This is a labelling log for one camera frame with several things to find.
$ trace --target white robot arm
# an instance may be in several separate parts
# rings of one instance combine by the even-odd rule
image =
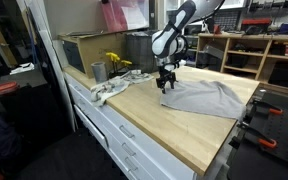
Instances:
[[[211,17],[222,6],[225,0],[187,0],[177,10],[176,15],[169,20],[162,31],[152,36],[152,51],[157,58],[160,78],[156,79],[157,86],[165,93],[164,86],[170,81],[174,88],[175,73],[165,69],[167,65],[179,67],[179,62],[170,62],[169,56],[181,52],[185,45],[185,38],[181,36],[182,29],[196,21]]]

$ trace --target cabinet drawer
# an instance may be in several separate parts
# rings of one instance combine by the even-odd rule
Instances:
[[[109,151],[110,154],[115,156],[118,161],[117,164],[120,165],[121,170],[124,174],[134,180],[142,179],[142,180],[150,180],[153,179],[149,173],[140,165],[139,162],[132,159],[122,148],[123,145],[119,143],[117,139],[114,138],[113,135],[110,135],[108,139]]]
[[[193,179],[194,171],[108,105],[98,109],[103,125],[136,155],[132,156],[156,179]]]
[[[83,114],[83,112],[74,105],[75,111],[77,115],[80,117],[81,121],[83,122],[84,126],[94,135],[94,137],[98,140],[98,142],[106,149],[107,143],[105,136],[97,129],[93,123]]]
[[[101,115],[97,108],[86,100],[79,92],[77,92],[71,84],[69,84],[69,88],[71,90],[74,103],[98,128],[102,128]]]
[[[85,99],[88,99],[88,101],[90,101],[90,99],[91,99],[91,91],[88,90],[86,87],[84,87],[77,80],[75,80],[72,76],[68,75],[67,73],[65,73],[65,75],[66,75],[67,82],[69,84],[71,84],[71,88],[75,89],[77,92],[82,94],[82,96],[84,96]]]

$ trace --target cable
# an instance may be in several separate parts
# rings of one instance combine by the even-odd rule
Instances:
[[[209,17],[211,17],[211,16],[213,16],[214,14],[216,14],[217,13],[217,11],[219,11],[220,10],[220,8],[222,7],[222,5],[224,4],[224,2],[225,2],[225,0],[223,0],[222,2],[221,2],[221,4],[211,13],[211,14],[209,14],[209,15],[206,15],[206,16],[204,16],[204,17],[202,17],[202,18],[200,18],[200,19],[197,19],[197,20],[195,20],[195,21],[193,21],[193,22],[191,22],[191,23],[195,23],[195,22],[198,22],[198,21],[202,21],[202,20],[205,20],[205,19],[207,19],[207,18],[209,18]]]

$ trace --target metal cup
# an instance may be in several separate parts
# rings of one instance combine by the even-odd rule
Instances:
[[[107,71],[105,62],[95,62],[91,64],[96,84],[107,81]]]

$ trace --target crumpled towel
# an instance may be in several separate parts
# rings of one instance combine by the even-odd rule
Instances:
[[[115,77],[91,88],[91,101],[94,106],[102,106],[105,100],[124,91],[130,82]]]
[[[246,111],[234,91],[217,81],[178,82],[174,89],[166,89],[160,103],[182,111],[238,120],[243,119]]]
[[[153,76],[147,73],[142,74],[141,70],[132,70],[121,76],[121,78],[131,84],[138,84],[153,79]]]
[[[140,70],[132,70],[123,76],[97,84],[91,88],[91,101],[94,106],[103,106],[105,100],[124,91],[129,84],[142,83],[153,78],[150,74],[141,74]]]

